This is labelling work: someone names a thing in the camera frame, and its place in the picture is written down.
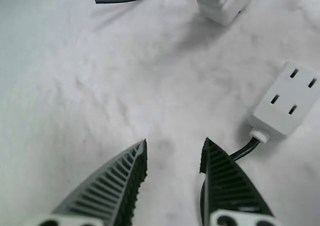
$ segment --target cable strain relief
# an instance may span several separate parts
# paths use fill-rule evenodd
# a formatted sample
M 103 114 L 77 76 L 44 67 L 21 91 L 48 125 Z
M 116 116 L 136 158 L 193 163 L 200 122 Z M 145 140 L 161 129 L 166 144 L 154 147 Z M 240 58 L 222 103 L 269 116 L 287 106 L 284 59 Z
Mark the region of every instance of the cable strain relief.
M 270 139 L 270 135 L 266 131 L 258 128 L 254 128 L 250 132 L 250 136 L 256 138 L 261 143 L 267 143 Z

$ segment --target electrical socket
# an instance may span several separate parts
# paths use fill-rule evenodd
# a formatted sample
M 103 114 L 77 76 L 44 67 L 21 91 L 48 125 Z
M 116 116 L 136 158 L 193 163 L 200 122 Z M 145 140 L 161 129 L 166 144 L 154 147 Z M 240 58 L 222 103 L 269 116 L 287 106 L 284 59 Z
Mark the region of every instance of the electrical socket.
M 249 117 L 253 132 L 290 135 L 305 118 L 320 94 L 314 73 L 286 62 L 283 71 Z

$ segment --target white tablecloth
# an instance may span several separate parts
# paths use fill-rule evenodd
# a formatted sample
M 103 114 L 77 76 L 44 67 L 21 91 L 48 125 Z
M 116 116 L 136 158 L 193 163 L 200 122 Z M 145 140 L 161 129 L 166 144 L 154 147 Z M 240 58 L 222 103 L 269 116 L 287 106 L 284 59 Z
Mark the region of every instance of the white tablecloth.
M 196 0 L 0 0 L 0 224 L 51 212 L 146 138 L 134 225 L 199 225 L 205 138 L 233 153 L 287 60 L 320 74 L 320 0 L 252 0 L 222 28 Z M 239 162 L 287 226 L 320 221 L 320 101 Z

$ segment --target white plug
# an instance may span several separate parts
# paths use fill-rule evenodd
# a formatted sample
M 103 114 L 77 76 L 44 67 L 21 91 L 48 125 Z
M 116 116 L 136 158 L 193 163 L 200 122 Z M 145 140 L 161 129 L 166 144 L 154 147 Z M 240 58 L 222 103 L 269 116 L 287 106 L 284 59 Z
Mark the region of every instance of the white plug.
M 204 16 L 226 26 L 249 0 L 197 0 L 197 2 Z
M 290 135 L 302 122 L 320 94 L 314 74 L 287 62 L 277 80 L 249 117 L 251 136 L 267 142 L 269 136 Z

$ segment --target ribbed rubber grip pad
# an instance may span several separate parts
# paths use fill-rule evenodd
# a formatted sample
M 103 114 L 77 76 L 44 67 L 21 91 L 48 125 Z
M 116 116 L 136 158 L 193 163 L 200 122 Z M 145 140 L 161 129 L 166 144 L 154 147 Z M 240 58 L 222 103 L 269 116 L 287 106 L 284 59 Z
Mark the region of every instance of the ribbed rubber grip pad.
M 218 209 L 272 215 L 246 174 L 208 138 L 202 149 L 200 172 L 206 174 L 204 191 L 201 193 L 204 216 L 210 216 Z
M 93 173 L 53 213 L 96 217 L 107 226 L 131 225 L 138 188 L 146 175 L 144 140 Z

